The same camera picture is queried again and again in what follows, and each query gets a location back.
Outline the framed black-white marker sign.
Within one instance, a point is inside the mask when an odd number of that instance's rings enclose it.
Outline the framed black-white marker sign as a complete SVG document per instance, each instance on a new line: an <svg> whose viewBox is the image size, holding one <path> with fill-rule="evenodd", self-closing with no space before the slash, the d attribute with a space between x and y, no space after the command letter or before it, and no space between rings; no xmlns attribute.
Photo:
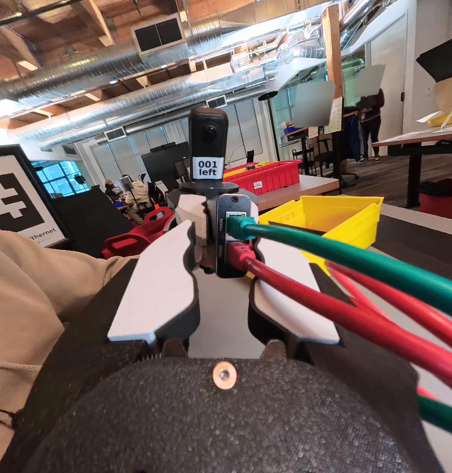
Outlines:
<svg viewBox="0 0 452 473"><path fill-rule="evenodd" d="M0 230L45 248L72 243L52 201L21 146L0 146Z"/></svg>

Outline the black flat board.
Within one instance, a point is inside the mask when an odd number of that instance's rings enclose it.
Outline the black flat board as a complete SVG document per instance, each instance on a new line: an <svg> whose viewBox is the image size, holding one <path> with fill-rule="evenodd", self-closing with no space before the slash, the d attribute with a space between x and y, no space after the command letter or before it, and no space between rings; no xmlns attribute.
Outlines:
<svg viewBox="0 0 452 473"><path fill-rule="evenodd" d="M436 83L452 78L452 39L424 52L416 62Z"/></svg>

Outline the person's beige hoodie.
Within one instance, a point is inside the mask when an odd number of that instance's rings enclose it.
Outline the person's beige hoodie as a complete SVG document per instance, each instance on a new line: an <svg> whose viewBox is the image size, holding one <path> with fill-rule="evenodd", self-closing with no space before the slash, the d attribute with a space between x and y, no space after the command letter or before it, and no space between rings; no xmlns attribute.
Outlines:
<svg viewBox="0 0 452 473"><path fill-rule="evenodd" d="M0 460L14 435L11 414L25 406L42 365L63 331L57 316L0 316Z"/></svg>

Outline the person's left forearm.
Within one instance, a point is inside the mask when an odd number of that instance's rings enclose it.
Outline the person's left forearm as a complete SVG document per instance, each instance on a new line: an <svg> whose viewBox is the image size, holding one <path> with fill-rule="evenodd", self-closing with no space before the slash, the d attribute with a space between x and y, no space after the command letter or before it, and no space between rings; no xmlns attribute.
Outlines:
<svg viewBox="0 0 452 473"><path fill-rule="evenodd" d="M61 322L70 321L138 256L107 260L49 249L17 233L0 230L0 299L42 303Z"/></svg>

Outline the yellow flat tray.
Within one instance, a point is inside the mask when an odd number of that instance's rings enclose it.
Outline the yellow flat tray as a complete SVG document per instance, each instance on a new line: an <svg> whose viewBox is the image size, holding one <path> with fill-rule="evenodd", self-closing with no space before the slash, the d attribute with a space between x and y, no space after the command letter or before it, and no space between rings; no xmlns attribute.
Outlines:
<svg viewBox="0 0 452 473"><path fill-rule="evenodd" d="M430 127L440 127L440 128L446 128L448 126L452 126L452 110L449 112L438 112L435 113L430 120L428 120L428 125Z"/></svg>

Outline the printed paper sheet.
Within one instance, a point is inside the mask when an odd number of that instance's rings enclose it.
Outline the printed paper sheet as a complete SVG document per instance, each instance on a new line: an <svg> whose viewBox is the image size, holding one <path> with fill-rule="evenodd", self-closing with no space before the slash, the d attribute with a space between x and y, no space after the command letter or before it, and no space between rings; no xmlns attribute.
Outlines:
<svg viewBox="0 0 452 473"><path fill-rule="evenodd" d="M333 99L329 115L329 123L324 126L324 134L338 133L342 130L343 97Z"/></svg>

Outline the yellow plastic tray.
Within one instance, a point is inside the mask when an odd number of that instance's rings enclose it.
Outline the yellow plastic tray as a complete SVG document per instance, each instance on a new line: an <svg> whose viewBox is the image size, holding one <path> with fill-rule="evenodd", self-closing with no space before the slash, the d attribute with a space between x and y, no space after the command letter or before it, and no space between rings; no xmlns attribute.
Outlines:
<svg viewBox="0 0 452 473"><path fill-rule="evenodd" d="M277 162L272 162L272 161L269 161L269 162L262 162L262 163L256 163L256 162L253 162L253 163L248 163L242 167L235 167L231 170L228 170L227 172L224 173L223 175L223 181L229 181L231 179L233 179L233 176L236 176L238 174L242 174L244 172L247 172L249 170L256 170L256 169L259 169L259 168L262 168L262 167L266 167L266 166L269 166L271 164L276 164Z"/></svg>

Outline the red divided plastic bin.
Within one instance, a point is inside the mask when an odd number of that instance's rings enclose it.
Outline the red divided plastic bin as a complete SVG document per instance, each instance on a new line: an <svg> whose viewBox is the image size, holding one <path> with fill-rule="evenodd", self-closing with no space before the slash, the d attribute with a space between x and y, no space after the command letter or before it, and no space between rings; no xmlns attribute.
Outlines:
<svg viewBox="0 0 452 473"><path fill-rule="evenodd" d="M274 191L282 187L296 184L300 181L299 162L296 160L280 161L256 170L249 170L233 176L226 181L237 184L240 189L256 196Z"/></svg>

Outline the yellow plastic bin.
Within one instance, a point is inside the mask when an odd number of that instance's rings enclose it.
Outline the yellow plastic bin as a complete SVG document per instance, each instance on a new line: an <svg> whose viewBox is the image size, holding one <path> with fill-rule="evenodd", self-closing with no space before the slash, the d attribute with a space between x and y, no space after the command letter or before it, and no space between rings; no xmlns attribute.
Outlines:
<svg viewBox="0 0 452 473"><path fill-rule="evenodd" d="M376 241L383 202L383 197L302 196L262 214L258 221L315 231L367 249Z"/></svg>

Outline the ceiling air vent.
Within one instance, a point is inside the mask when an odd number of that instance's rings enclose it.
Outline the ceiling air vent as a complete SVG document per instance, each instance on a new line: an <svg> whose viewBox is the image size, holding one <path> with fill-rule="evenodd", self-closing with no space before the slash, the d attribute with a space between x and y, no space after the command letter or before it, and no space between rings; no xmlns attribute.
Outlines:
<svg viewBox="0 0 452 473"><path fill-rule="evenodd" d="M130 28L140 56L186 43L179 13L163 15Z"/></svg>

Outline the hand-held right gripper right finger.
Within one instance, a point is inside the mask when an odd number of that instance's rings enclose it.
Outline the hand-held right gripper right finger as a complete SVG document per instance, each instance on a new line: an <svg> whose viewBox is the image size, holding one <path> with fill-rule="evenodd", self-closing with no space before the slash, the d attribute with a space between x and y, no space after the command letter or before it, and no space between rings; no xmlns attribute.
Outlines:
<svg viewBox="0 0 452 473"><path fill-rule="evenodd" d="M300 250L264 238L258 240L255 248L265 265L320 292L309 260ZM259 314L301 340L328 345L336 345L340 341L333 322L260 279L254 281L252 302Z"/></svg>

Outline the black ethernet port box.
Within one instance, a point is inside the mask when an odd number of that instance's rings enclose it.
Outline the black ethernet port box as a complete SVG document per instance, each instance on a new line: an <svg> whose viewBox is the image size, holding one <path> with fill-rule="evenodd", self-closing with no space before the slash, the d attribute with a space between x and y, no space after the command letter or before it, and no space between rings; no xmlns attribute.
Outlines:
<svg viewBox="0 0 452 473"><path fill-rule="evenodd" d="M237 239L228 234L227 218L229 216L249 217L250 200L248 196L255 196L255 194L239 189L238 193L224 193L208 199L206 202L207 251L213 269L219 278L237 279L246 275L246 272L235 269L228 261L227 246Z"/></svg>

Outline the black floor lamp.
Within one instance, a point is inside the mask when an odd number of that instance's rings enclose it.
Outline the black floor lamp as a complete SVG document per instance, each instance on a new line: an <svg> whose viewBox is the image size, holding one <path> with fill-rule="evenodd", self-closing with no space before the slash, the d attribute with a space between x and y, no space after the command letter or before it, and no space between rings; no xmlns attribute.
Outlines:
<svg viewBox="0 0 452 473"><path fill-rule="evenodd" d="M274 150L275 150L275 155L276 155L276 160L278 162L281 161L280 157L280 152L279 152L279 146L277 142L277 136L276 136L276 127L275 127L275 120L274 120L274 113L272 110L272 99L278 94L278 91L269 91L265 92L261 96L258 97L259 102L263 102L267 104L267 110L268 110L268 117L270 121L270 133L273 138L273 143L274 143Z"/></svg>

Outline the black panel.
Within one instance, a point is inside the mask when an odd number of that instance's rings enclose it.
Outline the black panel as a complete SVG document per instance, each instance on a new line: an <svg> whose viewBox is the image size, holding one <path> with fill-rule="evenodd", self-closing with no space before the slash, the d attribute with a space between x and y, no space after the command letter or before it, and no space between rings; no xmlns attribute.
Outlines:
<svg viewBox="0 0 452 473"><path fill-rule="evenodd" d="M134 228L98 188L53 199L52 206L68 231L67 249L95 258L103 258L105 240Z"/></svg>

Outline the large black display screen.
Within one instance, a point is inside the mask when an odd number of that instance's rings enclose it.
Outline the large black display screen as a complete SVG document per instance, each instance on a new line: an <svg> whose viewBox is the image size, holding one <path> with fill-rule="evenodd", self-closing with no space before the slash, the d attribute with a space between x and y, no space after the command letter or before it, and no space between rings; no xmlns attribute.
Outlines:
<svg viewBox="0 0 452 473"><path fill-rule="evenodd" d="M190 153L188 142L175 142L161 145L148 153L141 155L146 169L148 181L157 183L165 175L173 175L176 179L180 175L189 173Z"/></svg>

